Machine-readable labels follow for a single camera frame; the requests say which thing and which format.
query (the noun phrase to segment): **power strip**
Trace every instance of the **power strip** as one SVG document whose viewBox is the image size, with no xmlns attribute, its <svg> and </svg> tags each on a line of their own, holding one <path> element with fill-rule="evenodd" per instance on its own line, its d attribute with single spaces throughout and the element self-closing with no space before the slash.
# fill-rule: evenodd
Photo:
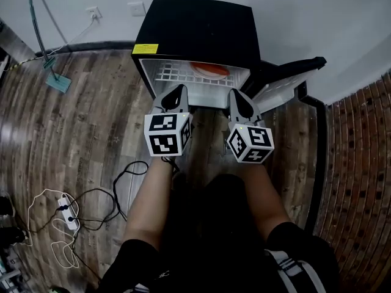
<svg viewBox="0 0 391 293">
<path fill-rule="evenodd" d="M 66 206 L 68 205 L 67 209 L 64 209 L 62 212 L 62 215 L 64 217 L 65 222 L 68 225 L 69 230 L 77 230 L 79 228 L 78 221 L 72 220 L 70 221 L 69 218 L 76 218 L 75 210 L 73 209 L 69 199 L 65 194 L 62 195 L 62 198 L 58 200 L 59 206 Z"/>
</svg>

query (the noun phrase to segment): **light switch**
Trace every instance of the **light switch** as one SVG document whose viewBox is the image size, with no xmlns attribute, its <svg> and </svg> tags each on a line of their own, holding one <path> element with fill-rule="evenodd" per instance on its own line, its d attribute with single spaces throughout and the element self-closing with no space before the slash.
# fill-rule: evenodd
<svg viewBox="0 0 391 293">
<path fill-rule="evenodd" d="M 129 2 L 130 13 L 132 16 L 145 16 L 145 8 L 143 2 Z"/>
</svg>

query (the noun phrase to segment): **black cable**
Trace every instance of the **black cable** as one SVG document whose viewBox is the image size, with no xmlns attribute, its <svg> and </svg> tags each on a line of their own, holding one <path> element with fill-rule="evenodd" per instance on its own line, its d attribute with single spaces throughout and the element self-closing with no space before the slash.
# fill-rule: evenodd
<svg viewBox="0 0 391 293">
<path fill-rule="evenodd" d="M 175 163 L 175 161 L 173 159 L 170 159 L 169 157 L 166 157 L 166 156 L 162 156 L 161 160 L 163 162 L 169 163 L 174 168 L 174 172 L 173 172 L 172 176 L 180 171 L 178 165 Z"/>
<path fill-rule="evenodd" d="M 133 164 L 136 164 L 136 163 L 143 163 L 147 166 L 147 168 L 145 169 L 144 172 L 142 173 L 135 173 L 135 172 L 131 172 L 128 170 L 128 168 L 130 166 L 132 166 Z M 80 198 L 82 198 L 85 194 L 89 193 L 89 192 L 93 192 L 93 191 L 101 191 L 107 195 L 109 195 L 111 197 L 111 200 L 112 200 L 112 203 L 113 203 L 113 207 L 111 209 L 111 211 L 104 217 L 103 220 L 99 220 L 99 219 L 82 219 L 82 218 L 79 218 L 76 216 L 75 220 L 79 220 L 79 221 L 84 221 L 84 222 L 100 222 L 100 225 L 97 227 L 97 228 L 91 228 L 91 227 L 88 227 L 88 226 L 85 226 L 83 225 L 82 223 L 80 223 L 80 229 L 81 228 L 85 228 L 86 230 L 89 230 L 89 231 L 97 231 L 99 230 L 104 223 L 106 222 L 109 222 L 113 219 L 115 219 L 118 215 L 121 215 L 122 218 L 126 221 L 126 215 L 123 213 L 123 211 L 121 210 L 121 206 L 120 206 L 120 203 L 118 201 L 118 195 L 117 195 L 117 189 L 115 187 L 115 185 L 117 184 L 118 180 L 126 173 L 129 173 L 131 175 L 136 175 L 136 176 L 139 176 L 139 175 L 144 175 L 147 170 L 148 170 L 149 166 L 146 162 L 144 161 L 134 161 L 132 163 L 129 163 L 128 165 L 126 165 L 126 167 L 123 169 L 123 171 L 115 178 L 115 180 L 113 181 L 113 185 L 112 185 L 112 190 L 113 190 L 113 193 L 114 193 L 114 196 L 110 193 L 110 192 L 107 192 L 103 189 L 100 189 L 100 188 L 94 188 L 94 189 L 90 189 L 90 190 L 87 190 L 85 192 L 83 192 L 81 195 L 77 196 L 72 202 L 70 202 L 69 205 L 67 205 L 68 207 L 71 206 L 73 203 L 75 203 L 76 201 L 78 201 Z M 54 216 L 56 216 L 57 214 L 57 211 L 60 211 L 62 210 L 64 206 L 60 206 L 59 208 L 56 209 L 56 211 L 54 212 L 54 214 L 50 217 L 50 219 L 41 227 L 39 228 L 37 231 L 31 231 L 31 230 L 28 230 L 27 229 L 27 226 L 26 224 L 24 223 L 23 219 L 20 217 L 20 215 L 16 212 L 16 215 L 19 217 L 19 219 L 21 220 L 21 222 L 23 223 L 23 225 L 26 227 L 26 230 L 28 230 L 30 233 L 38 233 L 40 232 L 42 229 L 45 228 L 45 226 L 47 226 L 47 224 L 49 224 L 49 222 L 51 222 L 51 220 L 53 219 Z M 115 215 L 112 216 L 112 214 L 115 212 L 115 207 L 117 207 L 117 213 Z M 75 247 L 76 247 L 76 240 L 79 236 L 79 232 L 80 232 L 80 229 L 78 230 L 78 232 L 76 233 L 76 236 L 74 238 L 74 241 L 73 241 L 73 244 L 72 244 L 72 253 L 75 254 L 75 256 L 96 276 L 96 278 L 101 281 L 101 278 L 99 277 L 99 275 L 97 275 L 96 272 L 94 272 L 81 258 L 78 254 L 76 254 L 75 252 Z"/>
<path fill-rule="evenodd" d="M 147 168 L 146 168 L 145 171 L 142 172 L 142 173 L 130 172 L 130 171 L 128 170 L 128 168 L 129 168 L 130 166 L 132 166 L 133 164 L 136 164 L 136 163 L 143 163 L 143 164 L 145 164 L 145 165 L 147 166 Z M 134 162 L 129 163 L 128 165 L 126 165 L 126 167 L 123 169 L 123 171 L 122 171 L 122 172 L 116 177 L 116 179 L 113 181 L 113 183 L 112 183 L 112 191 L 113 191 L 113 193 L 114 193 L 115 204 L 117 205 L 117 209 L 118 209 L 118 212 L 116 213 L 115 216 L 113 216 L 113 218 L 114 218 L 114 217 L 117 217 L 117 216 L 120 214 L 120 215 L 122 216 L 122 218 L 124 219 L 124 221 L 126 221 L 126 215 L 125 215 L 125 214 L 123 213 L 123 211 L 121 210 L 121 206 L 120 206 L 120 203 L 119 203 L 119 201 L 118 201 L 117 188 L 115 187 L 115 185 L 117 184 L 118 180 L 119 180 L 124 174 L 126 174 L 126 173 L 129 173 L 129 174 L 131 174 L 131 175 L 136 175 L 136 176 L 143 175 L 143 174 L 145 174 L 145 173 L 147 172 L 148 168 L 149 168 L 149 166 L 148 166 L 148 164 L 147 164 L 146 162 L 144 162 L 144 161 L 134 161 Z"/>
<path fill-rule="evenodd" d="M 85 265 L 89 270 L 91 270 L 91 272 L 93 273 L 93 275 L 96 276 L 96 278 L 98 279 L 98 284 L 100 283 L 100 281 L 102 281 L 101 277 L 99 277 L 99 275 L 92 270 L 92 268 L 90 266 L 88 266 L 81 258 L 80 256 L 76 253 L 75 251 L 75 248 L 76 248 L 76 239 L 78 238 L 79 236 L 79 231 L 76 233 L 76 236 L 75 236 L 75 241 L 73 242 L 72 244 L 72 253 L 75 254 L 75 256 L 83 263 L 83 265 Z"/>
</svg>

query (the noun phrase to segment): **black mini fridge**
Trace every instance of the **black mini fridge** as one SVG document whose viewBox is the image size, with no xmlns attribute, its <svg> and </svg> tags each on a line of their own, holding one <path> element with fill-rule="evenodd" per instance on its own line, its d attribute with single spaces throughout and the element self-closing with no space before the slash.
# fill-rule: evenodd
<svg viewBox="0 0 391 293">
<path fill-rule="evenodd" d="M 153 98 L 184 84 L 189 105 L 225 109 L 236 88 L 262 112 L 284 103 L 326 63 L 262 61 L 252 9 L 215 0 L 153 0 L 132 58 Z"/>
</svg>

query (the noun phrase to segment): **open fridge door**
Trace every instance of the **open fridge door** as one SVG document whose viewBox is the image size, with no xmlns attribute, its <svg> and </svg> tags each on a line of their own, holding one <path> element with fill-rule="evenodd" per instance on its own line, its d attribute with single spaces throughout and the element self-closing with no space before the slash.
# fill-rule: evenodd
<svg viewBox="0 0 391 293">
<path fill-rule="evenodd" d="M 316 57 L 300 60 L 280 66 L 269 67 L 258 75 L 256 85 L 262 88 L 259 92 L 255 84 L 248 89 L 249 95 L 259 107 L 261 113 L 280 106 L 294 97 L 294 89 L 324 67 L 326 60 Z"/>
</svg>

